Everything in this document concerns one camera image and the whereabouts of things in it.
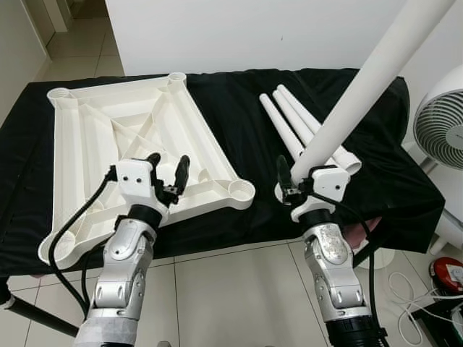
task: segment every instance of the white pipe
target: white pipe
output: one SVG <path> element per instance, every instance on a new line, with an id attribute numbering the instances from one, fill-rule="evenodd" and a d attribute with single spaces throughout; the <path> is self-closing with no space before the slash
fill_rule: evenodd
<path id="1" fill-rule="evenodd" d="M 296 137 L 296 135 L 294 135 L 294 132 L 292 132 L 291 128 L 283 119 L 283 116 L 276 109 L 275 105 L 271 102 L 267 94 L 260 94 L 259 100 L 262 103 L 264 109 L 267 111 L 268 116 L 270 117 L 273 125 L 276 128 L 276 131 L 279 133 L 286 148 L 288 149 L 289 154 L 291 154 L 294 161 L 296 161 L 299 159 L 300 154 L 304 150 L 301 142 Z"/>
<path id="2" fill-rule="evenodd" d="M 296 111 L 303 124 L 309 127 L 313 134 L 320 130 L 321 125 L 318 120 L 295 98 L 294 95 L 284 86 L 279 85 L 278 91 L 283 95 L 287 102 Z M 350 175 L 354 175 L 362 168 L 362 162 L 354 153 L 348 152 L 342 145 L 333 153 L 334 160 L 346 170 Z"/>
<path id="3" fill-rule="evenodd" d="M 304 121 L 299 117 L 297 112 L 289 105 L 286 98 L 278 91 L 275 90 L 273 93 L 273 98 L 276 100 L 276 103 L 280 106 L 280 109 L 283 111 L 286 119 L 291 124 L 293 130 L 296 132 L 297 136 L 301 139 L 302 143 L 307 146 L 309 142 L 313 139 L 313 133 L 309 130 Z M 338 164 L 329 158 L 326 161 L 327 165 L 336 165 Z"/>
<path id="4" fill-rule="evenodd" d="M 291 169 L 294 183 L 325 163 L 400 73 L 455 0 L 409 0 Z"/>

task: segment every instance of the white plastic frame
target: white plastic frame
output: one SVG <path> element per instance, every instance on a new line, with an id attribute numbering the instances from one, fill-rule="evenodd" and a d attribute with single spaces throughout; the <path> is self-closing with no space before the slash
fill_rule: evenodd
<path id="1" fill-rule="evenodd" d="M 223 207 L 244 210 L 252 204 L 254 186 L 234 172 L 188 93 L 185 74 L 57 88 L 47 96 L 55 107 L 53 228 L 38 250 L 47 264 L 55 233 L 94 193 L 109 166 L 124 158 L 160 153 L 158 178 L 173 184 L 180 157 L 190 157 L 187 188 L 161 225 Z M 113 233 L 116 216 L 126 212 L 117 184 L 110 183 L 58 243 L 58 266 L 75 264 Z"/>

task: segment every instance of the electric fan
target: electric fan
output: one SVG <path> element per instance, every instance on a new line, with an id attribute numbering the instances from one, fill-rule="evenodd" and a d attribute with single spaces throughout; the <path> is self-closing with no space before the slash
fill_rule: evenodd
<path id="1" fill-rule="evenodd" d="M 427 155 L 421 163 L 425 173 L 429 174 L 438 164 L 463 170 L 463 65 L 450 71 L 423 98 L 414 133 L 418 146 Z M 462 222 L 448 210 L 444 210 L 443 217 L 447 220 L 436 231 L 440 238 L 431 247 L 431 254 L 438 253 L 447 242 L 462 248 Z"/>

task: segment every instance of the red object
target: red object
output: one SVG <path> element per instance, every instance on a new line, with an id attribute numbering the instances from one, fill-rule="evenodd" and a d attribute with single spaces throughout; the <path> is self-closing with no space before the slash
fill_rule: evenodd
<path id="1" fill-rule="evenodd" d="M 463 285 L 451 279 L 447 265 L 463 267 L 458 260 L 450 257 L 442 257 L 430 265 L 430 274 L 436 285 L 452 294 L 462 294 Z"/>

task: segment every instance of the black table cover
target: black table cover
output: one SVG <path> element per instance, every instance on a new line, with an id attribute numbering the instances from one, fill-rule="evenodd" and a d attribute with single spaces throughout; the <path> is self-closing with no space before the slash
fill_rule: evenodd
<path id="1" fill-rule="evenodd" d="M 353 69 L 267 69 L 189 75 L 188 90 L 218 143 L 238 175 L 251 181 L 257 193 L 245 211 L 227 208 L 162 228 L 155 257 L 300 236 L 290 209 L 273 196 L 276 157 L 284 154 L 292 162 L 258 96 L 284 83 L 323 121 L 356 73 Z M 55 87 L 149 77 L 153 76 L 36 82 L 24 89 L 0 129 L 0 276 L 50 272 L 37 255 L 52 218 L 54 108 L 46 93 Z M 365 219 L 382 216 L 374 234 L 387 233 L 386 247 L 425 252 L 444 199 L 400 146 L 408 112 L 407 86 L 397 78 L 344 143 L 363 162 L 344 202 Z M 336 217 L 344 224 L 356 222 L 341 210 Z M 101 255 L 96 254 L 90 266 L 100 264 Z"/>

